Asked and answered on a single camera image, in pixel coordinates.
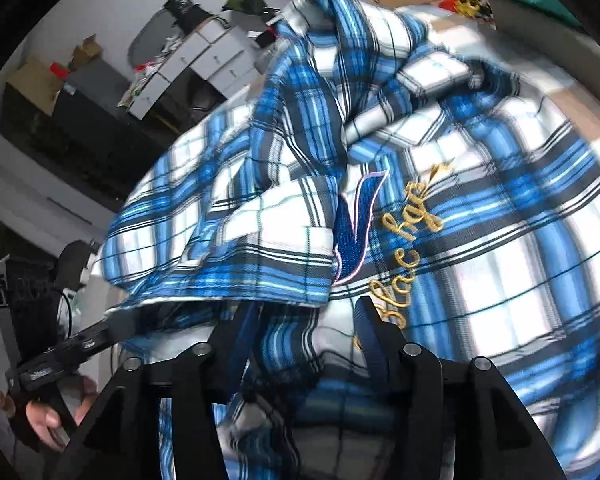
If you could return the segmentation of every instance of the plaid shirt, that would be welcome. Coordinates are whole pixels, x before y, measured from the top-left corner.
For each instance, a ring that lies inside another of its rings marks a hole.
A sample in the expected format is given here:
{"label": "plaid shirt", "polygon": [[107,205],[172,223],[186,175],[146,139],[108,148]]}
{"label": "plaid shirt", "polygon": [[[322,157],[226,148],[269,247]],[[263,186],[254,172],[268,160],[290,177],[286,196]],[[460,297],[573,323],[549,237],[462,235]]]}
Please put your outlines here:
{"label": "plaid shirt", "polygon": [[[183,134],[113,222],[94,272],[129,297],[107,315],[135,312],[156,332],[129,345],[160,360],[235,301],[263,303],[243,379],[262,393],[216,406],[231,478],[378,477],[394,414],[353,317],[372,290],[407,340],[489,356],[570,478],[595,478],[600,114],[586,92],[433,7],[293,0],[285,18],[262,94]],[[399,227],[409,182],[434,215],[416,232]],[[277,384],[293,394],[265,393]],[[165,400],[165,479],[170,413]]]}

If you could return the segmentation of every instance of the metal screw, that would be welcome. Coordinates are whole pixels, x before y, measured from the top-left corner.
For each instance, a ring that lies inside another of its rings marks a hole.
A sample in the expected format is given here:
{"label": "metal screw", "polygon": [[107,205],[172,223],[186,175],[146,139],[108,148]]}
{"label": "metal screw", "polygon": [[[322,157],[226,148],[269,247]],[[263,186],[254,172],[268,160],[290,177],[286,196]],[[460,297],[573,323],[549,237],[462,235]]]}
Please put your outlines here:
{"label": "metal screw", "polygon": [[491,368],[491,361],[486,357],[477,357],[474,361],[474,365],[478,370],[488,370]]}
{"label": "metal screw", "polygon": [[211,345],[207,342],[200,342],[193,345],[191,349],[195,355],[199,355],[202,357],[203,355],[207,355],[211,352]]}
{"label": "metal screw", "polygon": [[416,343],[407,343],[402,347],[402,351],[407,355],[416,357],[416,355],[420,355],[422,348],[420,348],[420,345],[416,345]]}
{"label": "metal screw", "polygon": [[140,367],[141,364],[142,364],[142,361],[140,360],[139,357],[130,357],[124,363],[122,363],[122,367],[127,372],[133,372],[134,370],[138,370],[138,368]]}

